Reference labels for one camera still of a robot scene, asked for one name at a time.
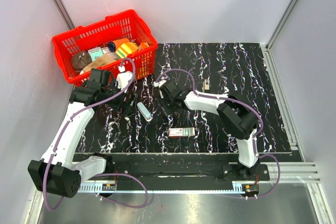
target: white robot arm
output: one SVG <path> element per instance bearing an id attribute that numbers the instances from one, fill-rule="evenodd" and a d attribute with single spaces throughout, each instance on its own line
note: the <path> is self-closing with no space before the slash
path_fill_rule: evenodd
<path id="1" fill-rule="evenodd" d="M 161 95 L 161 106 L 165 114 L 176 109 L 202 110 L 219 115 L 224 122 L 228 134 L 236 138 L 239 150 L 239 162 L 247 169 L 254 169 L 258 165 L 258 154 L 254 151 L 255 133 L 257 132 L 257 117 L 239 104 L 225 102 L 220 98 L 243 100 L 241 95 L 209 95 L 191 90 L 181 90 L 171 81 L 158 83 Z"/>
<path id="2" fill-rule="evenodd" d="M 98 153 L 77 164 L 72 163 L 75 149 L 86 125 L 94 115 L 94 109 L 88 108 L 74 117 L 73 115 L 85 107 L 111 97 L 119 92 L 120 89 L 125 88 L 132 79 L 132 73 L 126 71 L 118 74 L 117 82 L 111 81 L 108 86 L 109 78 L 110 72 L 92 69 L 89 80 L 83 83 L 82 86 L 76 87 L 71 93 L 66 116 L 53 142 L 39 161 L 32 160 L 28 166 L 28 172 L 38 190 L 42 191 L 43 189 L 43 176 L 52 154 L 54 157 L 47 177 L 46 188 L 48 193 L 71 198 L 77 193 L 82 182 L 97 174 L 113 172 L 111 157 Z M 127 115 L 133 108 L 135 100 L 136 95 L 124 93 L 108 102 L 108 105 L 120 111 L 123 115 Z M 64 126 L 68 121 L 71 121 L 71 123 L 64 130 Z M 57 149 L 54 151 L 62 131 L 64 132 L 61 135 Z"/>

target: metal floor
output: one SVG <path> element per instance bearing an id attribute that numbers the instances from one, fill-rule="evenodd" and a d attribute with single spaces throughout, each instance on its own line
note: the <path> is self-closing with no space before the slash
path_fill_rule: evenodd
<path id="1" fill-rule="evenodd" d="M 271 185 L 261 184 L 261 194 Z M 50 197 L 55 204 L 58 197 Z M 139 205 L 144 196 L 115 194 L 113 199 Z M 258 200 L 226 198 L 225 195 L 150 195 L 151 203 L 143 209 L 131 209 L 100 201 L 92 194 L 78 194 L 65 199 L 59 209 L 48 212 L 44 207 L 39 224 L 86 223 L 318 223 L 304 184 L 280 184 L 269 196 Z"/>

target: small bottle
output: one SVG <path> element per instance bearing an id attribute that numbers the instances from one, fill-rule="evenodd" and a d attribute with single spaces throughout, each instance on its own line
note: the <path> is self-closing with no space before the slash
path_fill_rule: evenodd
<path id="1" fill-rule="evenodd" d="M 111 52 L 115 52 L 115 51 L 118 50 L 118 48 L 119 48 L 122 44 L 124 44 L 124 43 L 128 43 L 128 42 L 130 42 L 130 40 L 127 39 L 127 38 L 117 39 L 117 40 L 108 42 L 107 47 L 109 48 L 109 50 L 110 50 Z"/>

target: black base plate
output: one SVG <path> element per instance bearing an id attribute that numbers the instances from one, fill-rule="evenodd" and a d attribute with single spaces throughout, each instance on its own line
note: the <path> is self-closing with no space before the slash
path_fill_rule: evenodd
<path id="1" fill-rule="evenodd" d="M 258 175 L 259 181 L 269 181 L 270 180 L 268 167 L 265 164 L 258 165 L 258 167 L 256 168 L 255 174 L 251 175 L 248 178 L 244 178 L 241 174 L 237 172 L 239 166 L 240 166 L 239 164 L 223 164 L 222 165 L 223 174 L 219 178 L 222 178 L 225 181 L 235 181 L 235 180 L 256 181 L 257 180 L 256 175 Z"/>

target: orange container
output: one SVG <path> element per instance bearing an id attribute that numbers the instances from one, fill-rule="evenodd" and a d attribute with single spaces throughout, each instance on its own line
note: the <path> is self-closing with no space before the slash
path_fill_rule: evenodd
<path id="1" fill-rule="evenodd" d="M 138 45 L 142 42 L 148 43 L 148 48 L 134 52 L 128 57 L 134 61 L 137 80 L 152 74 L 154 72 L 157 42 L 152 36 L 149 27 L 136 12 L 127 10 L 108 16 L 105 20 L 92 25 L 79 26 L 52 39 L 58 66 L 62 69 L 66 81 L 80 86 L 90 76 L 90 72 L 78 74 L 72 67 L 72 55 L 94 47 L 106 47 L 108 42 L 122 38 L 135 40 Z M 116 78 L 119 73 L 118 66 L 120 61 L 118 60 L 100 69 L 111 71 Z M 125 69 L 126 71 L 132 71 L 132 65 L 128 61 L 125 62 Z"/>
<path id="2" fill-rule="evenodd" d="M 117 51 L 118 48 L 119 48 L 122 44 L 124 44 L 124 43 L 128 43 L 128 42 L 130 42 L 130 40 L 127 39 L 127 38 L 114 40 L 113 43 L 114 43 L 114 47 L 115 47 L 116 49 L 115 49 L 114 51 L 112 51 L 112 52 Z"/>

